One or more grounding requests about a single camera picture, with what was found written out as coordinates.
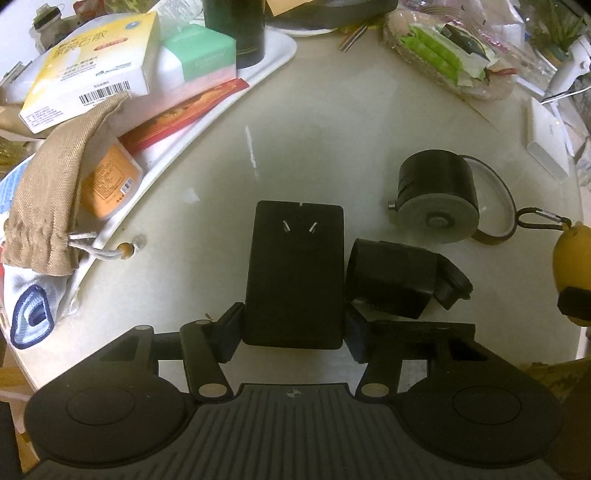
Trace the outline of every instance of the table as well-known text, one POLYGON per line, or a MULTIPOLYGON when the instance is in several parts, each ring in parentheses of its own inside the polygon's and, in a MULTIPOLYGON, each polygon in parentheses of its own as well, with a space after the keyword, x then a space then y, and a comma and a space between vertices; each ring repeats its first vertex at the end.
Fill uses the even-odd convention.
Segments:
MULTIPOLYGON (((336 34, 298 40, 294 60, 228 110, 140 200, 110 245, 147 240, 128 261, 96 262, 79 311, 16 356, 39 388, 139 324, 156 332, 219 318, 245 297, 252 224, 261 199, 332 203, 345 211, 345 254, 355 238, 405 242, 386 205, 400 164, 442 148, 491 165, 518 206, 582 217, 576 177, 558 184, 524 148, 527 94, 463 102, 422 77, 374 31, 347 53, 336 34)), ((472 281, 469 301, 432 303, 422 320, 476 324, 476 340, 514 364, 573 359, 580 329, 556 308, 551 252, 557 232, 520 229, 487 247, 468 239, 430 246, 472 281)), ((224 366, 241 382, 349 382, 365 366, 346 347, 293 351, 242 344, 224 366)), ((161 375, 186 390, 180 362, 161 375)))

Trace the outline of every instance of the white tray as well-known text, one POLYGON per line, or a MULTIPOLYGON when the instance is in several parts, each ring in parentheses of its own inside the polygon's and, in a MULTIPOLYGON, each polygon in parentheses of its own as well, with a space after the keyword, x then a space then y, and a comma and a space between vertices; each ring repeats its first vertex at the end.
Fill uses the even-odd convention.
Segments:
MULTIPOLYGON (((252 67, 238 70, 238 76, 243 80, 246 80, 249 88, 226 98, 195 123, 183 128, 179 132, 161 140, 136 155, 136 161, 144 169, 144 179, 139 185, 139 190, 123 209, 105 222, 92 246, 103 248, 119 225, 121 225, 127 214, 135 204, 139 202, 139 199, 142 198, 144 193, 152 186, 156 179, 162 175, 162 172, 166 170, 166 168, 183 152, 183 150, 240 97, 247 94, 257 83, 291 60, 296 54, 296 49, 296 42, 292 38, 273 30, 272 28, 266 28, 265 57, 252 67)), ((78 269, 73 273, 68 282, 66 293, 60 303, 58 318, 68 315, 72 310, 75 310, 72 302, 76 299, 80 284, 94 261, 94 257, 84 258, 80 262, 78 269)))

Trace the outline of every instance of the brown fabric pouch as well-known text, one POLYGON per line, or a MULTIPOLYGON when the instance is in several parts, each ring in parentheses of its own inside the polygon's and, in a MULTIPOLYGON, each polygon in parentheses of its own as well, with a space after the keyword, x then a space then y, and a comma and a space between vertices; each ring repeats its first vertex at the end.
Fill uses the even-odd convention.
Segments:
POLYGON ((3 263, 55 276, 70 275, 78 266, 68 233, 76 228, 85 146, 128 96, 122 92, 107 98, 47 137, 15 192, 5 226, 3 263))

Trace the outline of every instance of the tissue box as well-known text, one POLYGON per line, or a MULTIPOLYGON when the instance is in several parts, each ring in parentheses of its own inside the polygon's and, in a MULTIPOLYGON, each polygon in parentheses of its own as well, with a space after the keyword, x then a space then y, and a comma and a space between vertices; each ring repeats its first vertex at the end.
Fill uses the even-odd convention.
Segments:
POLYGON ((147 95, 158 41, 156 13, 70 36, 49 52, 22 107, 23 122, 38 133, 123 90, 147 95))
POLYGON ((120 137, 145 121, 200 93, 236 78, 236 41, 188 25, 162 42, 150 94, 132 98, 109 118, 120 137))

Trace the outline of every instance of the carabiner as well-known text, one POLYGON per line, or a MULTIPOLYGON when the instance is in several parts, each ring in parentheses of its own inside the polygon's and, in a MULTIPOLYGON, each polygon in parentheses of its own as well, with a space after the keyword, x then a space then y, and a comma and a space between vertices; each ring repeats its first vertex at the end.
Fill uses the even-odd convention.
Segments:
POLYGON ((573 222, 570 221, 570 218, 561 217, 560 215, 556 215, 555 213, 548 212, 547 210, 542 210, 538 207, 526 207, 522 208, 517 211, 517 225, 523 228, 531 228, 535 230, 563 230, 563 225, 571 227, 573 222), (543 218, 547 218, 548 220, 552 220, 553 222, 558 223, 559 225, 553 225, 551 223, 527 223, 523 222, 519 218, 526 213, 535 213, 543 218))

